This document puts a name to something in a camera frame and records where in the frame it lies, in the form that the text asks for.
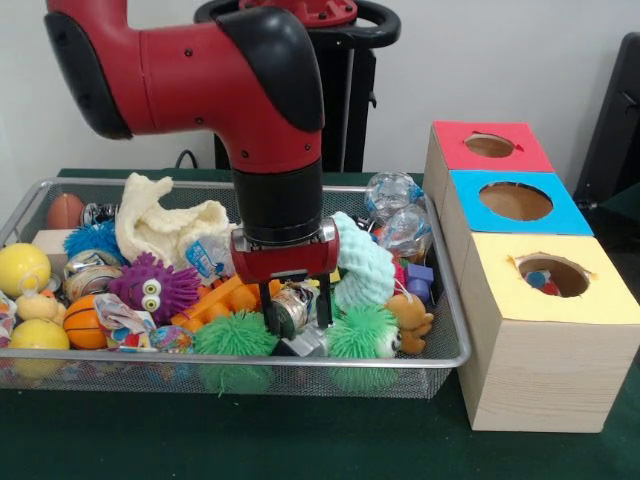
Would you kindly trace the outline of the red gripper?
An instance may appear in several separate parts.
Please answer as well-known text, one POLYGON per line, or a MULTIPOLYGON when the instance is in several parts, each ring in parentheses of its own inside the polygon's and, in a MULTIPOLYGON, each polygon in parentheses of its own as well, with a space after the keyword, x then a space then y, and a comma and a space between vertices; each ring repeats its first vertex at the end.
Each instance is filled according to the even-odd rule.
POLYGON ((317 278, 317 322, 321 329, 332 324, 330 275, 337 268, 339 233, 334 222, 321 222, 311 237, 291 244, 258 244, 242 228, 231 234, 231 254, 236 274, 246 284, 261 284, 261 306, 268 331, 280 336, 280 323, 271 299, 273 279, 317 278))

